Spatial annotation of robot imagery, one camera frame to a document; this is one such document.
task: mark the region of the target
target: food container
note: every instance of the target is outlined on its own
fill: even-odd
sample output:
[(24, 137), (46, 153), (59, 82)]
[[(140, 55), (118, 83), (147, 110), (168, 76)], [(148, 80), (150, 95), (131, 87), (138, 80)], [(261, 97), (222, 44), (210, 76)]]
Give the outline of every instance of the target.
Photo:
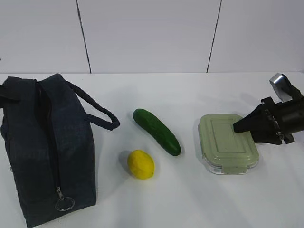
[(250, 132), (236, 133), (236, 114), (208, 114), (201, 118), (199, 136), (203, 159), (215, 174), (245, 174), (258, 163), (259, 154)]

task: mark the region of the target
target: bag handle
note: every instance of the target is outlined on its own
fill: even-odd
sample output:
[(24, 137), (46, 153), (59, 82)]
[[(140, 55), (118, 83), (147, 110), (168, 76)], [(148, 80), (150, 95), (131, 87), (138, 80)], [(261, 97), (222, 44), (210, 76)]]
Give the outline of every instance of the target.
[(105, 108), (103, 108), (102, 106), (100, 106), (95, 100), (93, 100), (93, 98), (91, 98), (85, 91), (83, 91), (78, 86), (76, 86), (68, 81), (67, 81), (67, 84), (79, 97), (84, 99), (86, 102), (88, 102), (91, 106), (93, 106), (98, 111), (108, 115), (110, 117), (112, 123), (109, 121), (103, 120), (97, 116), (88, 114), (88, 113), (85, 114), (85, 120), (87, 120), (93, 124), (96, 124), (97, 126), (103, 127), (107, 130), (110, 130), (110, 131), (119, 126), (119, 120), (116, 118), (115, 115), (113, 115), (113, 113), (111, 113), (110, 111), (108, 111)]
[(0, 85), (0, 108), (4, 107), (6, 102), (17, 102), (20, 98), (7, 90), (4, 86)]

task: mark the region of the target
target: cucumber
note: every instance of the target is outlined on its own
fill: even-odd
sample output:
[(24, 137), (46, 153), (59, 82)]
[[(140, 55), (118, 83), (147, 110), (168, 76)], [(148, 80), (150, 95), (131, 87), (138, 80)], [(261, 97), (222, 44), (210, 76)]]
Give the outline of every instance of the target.
[(133, 119), (146, 130), (166, 152), (173, 156), (181, 153), (181, 146), (174, 134), (155, 115), (139, 108), (133, 112)]

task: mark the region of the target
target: lunch bag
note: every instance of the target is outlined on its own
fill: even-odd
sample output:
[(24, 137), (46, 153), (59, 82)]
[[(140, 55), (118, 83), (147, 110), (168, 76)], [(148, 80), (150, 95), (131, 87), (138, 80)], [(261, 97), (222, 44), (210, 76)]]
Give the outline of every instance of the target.
[[(77, 95), (112, 122), (87, 114)], [(42, 81), (8, 77), (0, 87), (1, 134), (28, 227), (96, 204), (90, 123), (108, 130), (118, 119), (55, 74)]]

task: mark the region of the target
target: table surface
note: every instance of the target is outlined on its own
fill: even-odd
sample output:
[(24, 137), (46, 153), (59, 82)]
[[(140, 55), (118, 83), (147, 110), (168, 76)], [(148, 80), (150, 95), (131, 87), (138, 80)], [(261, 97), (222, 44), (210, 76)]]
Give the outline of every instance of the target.
[[(205, 114), (245, 116), (272, 96), (274, 73), (63, 74), (111, 110), (121, 126), (110, 132), (92, 125), (97, 205), (58, 218), (43, 228), (286, 228), (304, 227), (304, 133), (289, 145), (257, 144), (258, 165), (245, 175), (215, 175), (202, 163), (198, 123)], [(304, 92), (302, 73), (286, 73)], [(8, 75), (0, 75), (2, 83)], [(46, 78), (47, 74), (14, 75)], [(102, 116), (82, 102), (87, 112)], [(132, 120), (136, 108), (158, 116), (177, 136), (173, 157)], [(155, 175), (137, 180), (126, 157), (140, 149), (154, 158)], [(0, 140), (0, 221), (26, 227), (10, 165)]]

